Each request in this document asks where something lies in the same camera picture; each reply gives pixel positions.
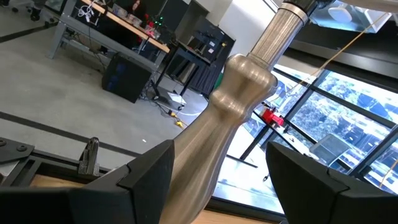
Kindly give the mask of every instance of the concrete floor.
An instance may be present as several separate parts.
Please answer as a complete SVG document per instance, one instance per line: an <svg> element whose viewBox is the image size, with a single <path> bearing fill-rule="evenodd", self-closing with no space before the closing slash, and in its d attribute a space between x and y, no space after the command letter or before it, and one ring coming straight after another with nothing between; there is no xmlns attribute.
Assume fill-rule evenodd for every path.
<svg viewBox="0 0 398 224"><path fill-rule="evenodd" d="M0 37L38 24L31 23L27 15L10 14L0 8ZM96 58L70 48L60 49L53 60L45 57L54 30L0 44L0 111L88 138L96 136L102 142L138 153L181 133L174 120L161 116L153 103L140 100L132 104L102 90L101 74L97 71L101 65ZM168 90L182 89L167 78L160 85ZM188 104L178 116L190 124L205 109L207 101L190 90L184 99ZM3 119L0 119L0 136L72 159L78 159L85 146ZM228 154L239 157L252 140L241 127ZM106 149L100 149L98 154L100 165L110 169L132 159ZM226 158L215 196L283 213L271 183L262 182L268 171L259 147L248 158L248 162L254 161L258 169Z"/></svg>

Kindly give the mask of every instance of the glass window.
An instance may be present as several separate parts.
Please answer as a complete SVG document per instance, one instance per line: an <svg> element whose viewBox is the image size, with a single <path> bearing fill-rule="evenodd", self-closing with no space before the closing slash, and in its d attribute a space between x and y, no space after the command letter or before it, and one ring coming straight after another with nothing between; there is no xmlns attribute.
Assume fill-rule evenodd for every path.
<svg viewBox="0 0 398 224"><path fill-rule="evenodd" d="M249 131L247 131L244 125L241 125L236 131L236 134L232 139L231 144L229 145L227 152L228 155L233 156L235 158L240 158L242 154L245 152L245 150L253 142L253 140L254 137L250 134Z"/></svg>
<svg viewBox="0 0 398 224"><path fill-rule="evenodd" d="M266 148L266 140L273 132L274 131L272 129L268 130L266 135L259 141L258 146L260 146L260 148L262 150L264 150Z"/></svg>
<svg viewBox="0 0 398 224"><path fill-rule="evenodd" d="M287 133L293 135L294 137L296 137L301 143L303 143L308 148L311 148L313 146L312 142L310 142L307 138L302 136L294 128L290 127L289 130L287 131Z"/></svg>
<svg viewBox="0 0 398 224"><path fill-rule="evenodd" d="M384 176L389 172L397 159L398 141L392 144L392 146L371 164L372 171L366 174L365 178L376 187L379 187ZM392 194L398 194L398 165L387 174L381 189Z"/></svg>
<svg viewBox="0 0 398 224"><path fill-rule="evenodd" d="M348 149L345 152L335 155L341 154L340 158L351 167L364 159L390 132L387 127L318 93L311 95L293 117L292 122L317 141L333 134L343 144L347 144ZM322 158L322 155L319 157L326 161L331 160Z"/></svg>
<svg viewBox="0 0 398 224"><path fill-rule="evenodd" d="M278 112L285 116L296 104L299 98L304 94L306 87L297 85L295 81L292 81L276 72L272 71L278 79L278 87L274 95L270 96L264 102L272 107L276 107ZM264 106L259 105L255 112L261 113Z"/></svg>
<svg viewBox="0 0 398 224"><path fill-rule="evenodd" d="M266 126L266 124L262 121L261 118L252 113L250 120L244 123L243 126L251 134L251 136L255 138L263 129L263 127Z"/></svg>
<svg viewBox="0 0 398 224"><path fill-rule="evenodd" d="M317 79L317 77L315 75L311 76L312 74L300 72L300 71L285 67L283 65L275 65L275 68L282 70L283 72L288 73L289 75L291 75L293 77L299 78L307 83L313 83Z"/></svg>
<svg viewBox="0 0 398 224"><path fill-rule="evenodd" d="M398 123L398 94L396 93L335 72L330 72L319 87L380 117Z"/></svg>
<svg viewBox="0 0 398 224"><path fill-rule="evenodd" d="M285 140L283 140L281 137L279 137L279 136L276 136L276 138L274 139L274 140L272 140L273 142L277 142L277 143L279 143L279 144L281 144L281 145L283 145L283 146L285 146L285 147L288 147L289 149L292 149L291 148L291 146L289 145L289 144L287 144L286 142L285 142Z"/></svg>

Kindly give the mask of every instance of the wooden tabletop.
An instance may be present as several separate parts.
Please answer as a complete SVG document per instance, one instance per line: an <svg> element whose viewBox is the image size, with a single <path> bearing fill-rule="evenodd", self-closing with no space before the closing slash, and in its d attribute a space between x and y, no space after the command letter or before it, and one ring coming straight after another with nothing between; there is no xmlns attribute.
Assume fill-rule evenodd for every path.
<svg viewBox="0 0 398 224"><path fill-rule="evenodd" d="M62 180L58 178L37 175L34 177L31 187L83 187L83 184ZM250 220L247 218L225 215L216 212L202 211L192 224L269 224L265 222Z"/></svg>
<svg viewBox="0 0 398 224"><path fill-rule="evenodd" d="M81 1L88 5L90 5L92 2L91 0L81 0ZM98 12L100 12L102 14L105 13L105 9L97 3L93 4L93 9L97 10ZM153 44L160 50L163 50L166 53L170 52L170 49L166 45L163 45L163 44L159 43L158 41L156 41L155 39L153 39L152 37L149 37L145 32L142 31L142 29L138 29L137 27L134 27L130 23L126 22L124 19L121 19L120 17L111 13L109 10L108 10L108 12L106 12L105 16L107 16L108 18L117 22L118 24L122 25L123 27L129 29L131 32L137 34L142 40L147 40L149 43Z"/></svg>

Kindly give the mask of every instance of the electronic equipment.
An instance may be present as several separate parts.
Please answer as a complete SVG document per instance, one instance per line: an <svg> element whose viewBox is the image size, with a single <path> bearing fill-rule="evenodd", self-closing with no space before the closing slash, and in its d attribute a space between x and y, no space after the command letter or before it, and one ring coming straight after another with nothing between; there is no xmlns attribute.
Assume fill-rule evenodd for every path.
<svg viewBox="0 0 398 224"><path fill-rule="evenodd" d="M148 84L152 70L123 54L116 54L102 79L102 88L135 103Z"/></svg>

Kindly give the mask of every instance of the wire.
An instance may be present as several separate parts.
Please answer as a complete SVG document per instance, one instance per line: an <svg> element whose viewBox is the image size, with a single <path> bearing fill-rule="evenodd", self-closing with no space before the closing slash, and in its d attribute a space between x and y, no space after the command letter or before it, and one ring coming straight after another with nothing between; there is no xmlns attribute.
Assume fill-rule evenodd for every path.
<svg viewBox="0 0 398 224"><path fill-rule="evenodd" d="M93 49L93 44L92 44L92 42L91 42L91 21L90 21L90 19L91 19L91 17L92 16L94 16L94 11L93 11L93 4L94 3L98 3L99 1L98 0L94 0L94 1L92 1L91 3L90 3L90 5L88 5L88 6L82 6L81 8L79 8L79 10L78 10L78 17L86 17L86 20L87 20L87 22L89 23L88 24L88 40L90 41L90 49ZM105 66L105 64L102 62L102 60L101 60L101 58L100 58L100 56L98 56L98 53L96 53L96 52L93 52L92 51L92 53L94 54L94 56L99 60L99 62L101 63L101 65L102 65L102 68L103 68L103 70L105 71L106 70L106 66Z"/></svg>
<svg viewBox="0 0 398 224"><path fill-rule="evenodd" d="M390 167L390 170L384 175L383 179L381 180L381 183L379 185L379 188L381 189L381 187L383 186L384 181L386 180L387 176L389 175L389 173L395 168L395 166L398 164L398 159L396 160L396 162Z"/></svg>
<svg viewBox="0 0 398 224"><path fill-rule="evenodd" d="M334 60L337 56L339 56L343 51L345 51L349 46L351 46L356 40L358 40L368 29L370 29L374 24L376 24L377 22L379 22L385 15L388 15L388 12L384 13L381 17L379 17L377 20L375 20L371 25L369 25L367 28L365 28L365 30L363 30L360 34L358 34L351 42L349 42L347 45L345 45L341 50L339 50L331 59L327 60L321 67L319 67L314 73L312 73L309 77L307 77L306 79L302 80L301 82L299 82L298 84L296 84L293 88L291 88L290 90L285 92L285 95L287 95L289 92L291 92L294 88L296 88L297 86L301 85L303 82L307 81L310 77L315 76L318 72L320 72L321 70L323 70L332 60ZM275 102L275 100L278 100L280 98L279 97L273 99L272 101L270 101L270 103Z"/></svg>

